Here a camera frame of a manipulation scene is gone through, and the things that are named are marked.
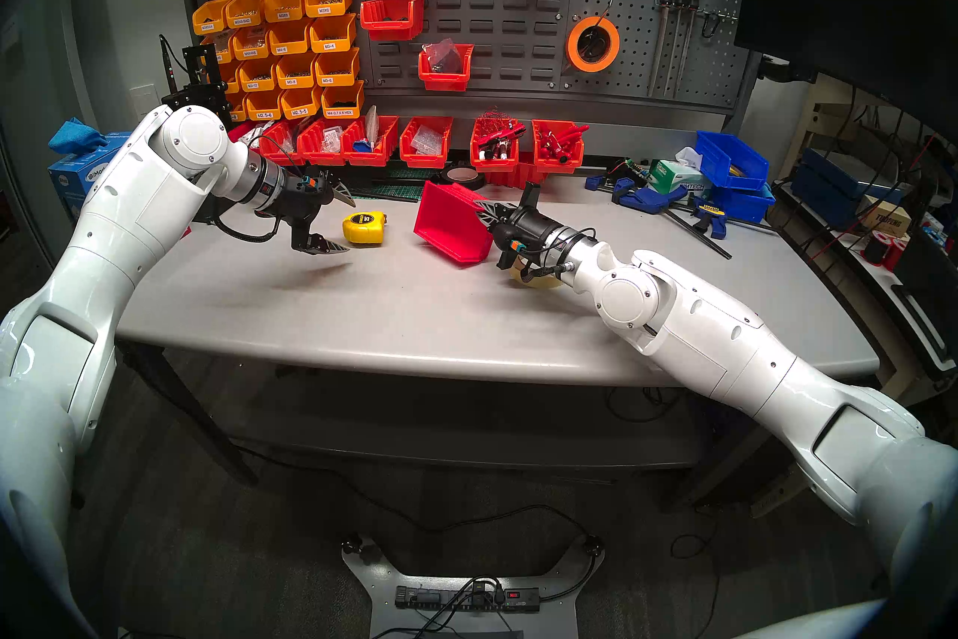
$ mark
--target metal base plate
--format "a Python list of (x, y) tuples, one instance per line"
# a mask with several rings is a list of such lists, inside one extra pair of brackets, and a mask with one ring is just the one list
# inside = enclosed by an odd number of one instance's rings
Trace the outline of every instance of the metal base plate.
[[(503, 588), (518, 589), (538, 587), (543, 598), (568, 590), (588, 571), (591, 557), (585, 553), (582, 543), (585, 536), (579, 536), (569, 546), (555, 567), (538, 577), (501, 578)], [(396, 588), (421, 587), (430, 590), (458, 590), (469, 577), (419, 577), (404, 575), (397, 570), (376, 546), (369, 536), (362, 538), (362, 551), (359, 554), (343, 554), (343, 562), (362, 582), (373, 601), (373, 616), (370, 621), (370, 636), (376, 636), (393, 627), (421, 627), (432, 615), (419, 613), (411, 608), (396, 608), (393, 601)], [(596, 557), (595, 574), (605, 553)], [(539, 613), (503, 613), (512, 630), (507, 629), (499, 614), (494, 612), (457, 611), (449, 622), (463, 637), (482, 637), (482, 639), (578, 639), (576, 624), (576, 598), (585, 587), (585, 582), (574, 592), (561, 600), (543, 603)], [(444, 621), (448, 614), (443, 614)], [(395, 636), (410, 634), (397, 632)], [(452, 632), (443, 635), (455, 636)]]

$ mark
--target gray table top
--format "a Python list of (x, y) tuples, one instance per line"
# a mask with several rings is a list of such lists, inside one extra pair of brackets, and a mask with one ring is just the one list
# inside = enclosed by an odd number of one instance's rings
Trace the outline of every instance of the gray table top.
[[(845, 310), (778, 235), (729, 225), (730, 261), (665, 215), (616, 206), (582, 179), (552, 177), (539, 209), (594, 226), (622, 261), (647, 249), (696, 272), (758, 312), (794, 353), (833, 377), (869, 374), (879, 358)], [(493, 199), (520, 191), (486, 187)], [(193, 225), (143, 278), (118, 328), (128, 340), (290, 365), (430, 377), (601, 386), (670, 386), (672, 378), (604, 326), (585, 296), (534, 289), (485, 262), (462, 267), (413, 234), (418, 204), (336, 201), (313, 230), (345, 243), (354, 211), (387, 214), (381, 246), (338, 256), (266, 244)], [(250, 234), (270, 222), (236, 207), (224, 221)]]

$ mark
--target blue cloth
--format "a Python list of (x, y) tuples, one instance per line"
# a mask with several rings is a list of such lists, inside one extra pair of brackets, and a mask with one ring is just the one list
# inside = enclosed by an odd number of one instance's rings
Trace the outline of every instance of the blue cloth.
[(70, 118), (54, 134), (49, 146), (58, 154), (88, 154), (100, 146), (106, 146), (106, 139), (97, 129)]

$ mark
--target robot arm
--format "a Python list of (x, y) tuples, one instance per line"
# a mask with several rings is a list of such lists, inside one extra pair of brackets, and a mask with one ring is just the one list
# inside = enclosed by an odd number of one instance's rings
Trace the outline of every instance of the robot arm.
[(592, 297), (606, 326), (676, 381), (756, 420), (792, 451), (811, 489), (862, 525), (893, 578), (958, 490), (958, 451), (924, 437), (887, 396), (812, 368), (755, 312), (661, 255), (621, 262), (597, 241), (541, 214), (539, 186), (518, 207), (479, 201), (503, 250)]

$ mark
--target cardboard box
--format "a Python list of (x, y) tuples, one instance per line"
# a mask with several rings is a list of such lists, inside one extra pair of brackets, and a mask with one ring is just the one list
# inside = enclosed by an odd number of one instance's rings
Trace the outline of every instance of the cardboard box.
[[(870, 195), (863, 196), (859, 211), (871, 208), (878, 200), (878, 198)], [(891, 237), (904, 237), (908, 227), (911, 226), (911, 216), (901, 206), (882, 201), (874, 211), (869, 212), (865, 218), (861, 219), (861, 225), (866, 229), (874, 229), (886, 235), (891, 235)]]
[(712, 181), (694, 167), (688, 167), (671, 160), (659, 160), (649, 172), (649, 187), (663, 195), (684, 185), (690, 195), (708, 198), (712, 192)]

